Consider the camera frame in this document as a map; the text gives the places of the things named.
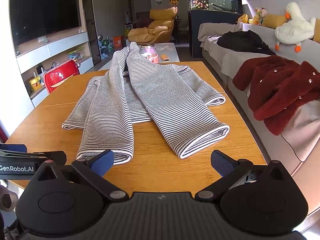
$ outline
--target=striped shirt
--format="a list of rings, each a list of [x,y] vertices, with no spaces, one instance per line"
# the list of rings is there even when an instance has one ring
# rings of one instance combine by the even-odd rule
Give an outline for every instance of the striped shirt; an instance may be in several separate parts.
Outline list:
[[[77,158],[111,149],[120,164],[133,157],[132,124],[153,120],[183,159],[228,134],[229,126],[207,108],[224,102],[189,66],[153,64],[131,42],[114,53],[104,76],[89,81],[62,128],[83,129]]]

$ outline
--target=yellow cushion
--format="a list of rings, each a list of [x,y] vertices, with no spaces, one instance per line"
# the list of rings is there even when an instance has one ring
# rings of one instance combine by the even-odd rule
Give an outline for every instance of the yellow cushion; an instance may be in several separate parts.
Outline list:
[[[156,26],[156,27],[153,28],[152,34],[157,35],[158,33],[164,32],[164,31],[167,31],[167,30],[169,30],[169,28],[167,26]]]
[[[148,26],[149,29],[154,29],[157,26],[167,26],[169,29],[172,28],[173,21],[172,20],[154,20]]]
[[[135,41],[137,43],[145,43],[153,41],[156,36],[153,34],[137,34],[128,36],[129,41]]]
[[[275,29],[286,23],[288,20],[284,15],[268,14],[262,22],[262,26]]]
[[[178,9],[176,7],[171,7],[169,9],[162,9],[162,10],[156,10],[151,9],[150,10],[150,18],[154,20],[165,20],[165,19],[172,19],[176,16]]]
[[[130,37],[132,35],[138,35],[138,34],[148,34],[148,28],[144,27],[144,28],[132,29],[129,31],[128,37]]]
[[[316,20],[315,36],[313,36],[315,42],[320,43],[320,20]]]

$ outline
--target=television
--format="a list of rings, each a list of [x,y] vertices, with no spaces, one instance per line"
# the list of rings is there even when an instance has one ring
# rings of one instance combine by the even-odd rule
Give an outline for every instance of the television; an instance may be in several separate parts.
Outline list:
[[[79,0],[9,0],[13,43],[81,26]]]

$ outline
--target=chair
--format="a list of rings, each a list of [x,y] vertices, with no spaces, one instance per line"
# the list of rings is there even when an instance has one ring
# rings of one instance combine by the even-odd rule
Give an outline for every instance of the chair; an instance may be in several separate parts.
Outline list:
[[[162,10],[151,9],[150,18],[154,21],[148,27],[130,30],[128,40],[135,41],[139,45],[169,42],[177,12],[176,7]]]

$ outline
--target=aquarium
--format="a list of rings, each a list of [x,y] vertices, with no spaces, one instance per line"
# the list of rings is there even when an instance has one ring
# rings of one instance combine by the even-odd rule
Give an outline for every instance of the aquarium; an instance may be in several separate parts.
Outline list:
[[[242,14],[242,0],[188,0],[189,10],[222,11]]]

